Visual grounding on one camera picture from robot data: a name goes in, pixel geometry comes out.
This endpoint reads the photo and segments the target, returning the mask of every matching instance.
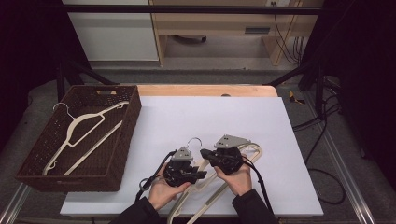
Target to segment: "gray floor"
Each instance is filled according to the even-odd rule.
[[[206,43],[171,38],[164,67],[159,67],[156,63],[126,62],[117,63],[116,67],[110,66],[115,63],[93,63],[93,65],[104,77],[121,83],[262,84],[286,74],[293,68],[293,65],[285,62],[279,67],[270,66],[267,54],[260,49],[263,49],[263,45],[259,37],[209,36]],[[308,105],[289,101],[289,91],[294,91],[297,99],[304,99],[304,94],[296,89],[297,81],[298,77],[293,78],[277,88],[278,95],[284,99],[292,125],[313,118]],[[5,209],[19,185],[14,175],[44,128],[51,114],[51,106],[56,103],[55,82],[51,81],[34,89],[30,95],[33,99],[32,104],[25,111],[18,128],[1,152],[1,211]],[[331,101],[330,105],[332,104],[336,104],[336,101]],[[361,190],[376,223],[396,223],[396,194],[375,162],[361,158],[359,146],[342,114],[335,113],[329,117],[328,131]],[[302,154],[306,157],[318,138],[319,129],[313,126],[295,135]],[[326,147],[323,141],[319,143],[308,167],[337,175]],[[321,197],[329,201],[337,201],[341,197],[341,190],[332,179],[318,173],[311,173],[311,177]],[[63,193],[43,193],[32,189],[19,214],[19,222],[60,223],[53,219],[69,220],[69,217],[59,215],[64,197]],[[283,221],[284,223],[360,223],[348,198],[338,205],[327,203],[321,205],[324,211],[323,217],[283,218]],[[222,221],[222,223],[237,223],[231,220]],[[211,222],[199,220],[197,223]]]

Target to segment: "white tabletop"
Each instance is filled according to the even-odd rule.
[[[263,155],[255,165],[260,171],[276,216],[321,216],[312,181],[279,97],[169,97],[142,96],[142,110],[131,140],[125,173],[118,192],[69,192],[61,210],[72,217],[114,216],[133,202],[139,182],[156,171],[170,151],[186,146],[198,137],[203,147],[213,150],[224,135],[243,137],[257,143]],[[199,142],[189,150],[201,160]],[[208,174],[214,172],[207,168]],[[260,193],[252,171],[253,187]],[[216,179],[201,192],[193,193],[183,205],[181,215],[190,216],[222,184]],[[236,216],[229,189],[204,216]],[[169,213],[173,202],[159,211]]]

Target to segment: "wicker basket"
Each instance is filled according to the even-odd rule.
[[[105,120],[74,147],[65,147],[55,167],[43,170],[66,139],[66,131],[81,115],[98,113],[122,101],[129,104],[104,114]],[[134,127],[142,107],[136,86],[73,86],[58,105],[24,161],[16,178],[40,191],[117,191],[124,173]],[[101,120],[84,119],[73,131],[76,143]],[[121,126],[70,175],[64,173],[120,121]]]

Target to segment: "white cabinet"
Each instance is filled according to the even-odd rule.
[[[147,5],[145,0],[63,0],[64,4]],[[69,13],[89,61],[158,61],[151,16]]]

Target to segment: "black sleeve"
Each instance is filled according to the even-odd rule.
[[[255,189],[233,199],[233,207],[243,224],[277,224]]]
[[[155,211],[149,200],[144,197],[138,202],[125,209],[119,216],[109,224],[155,224],[160,221],[158,212]]]

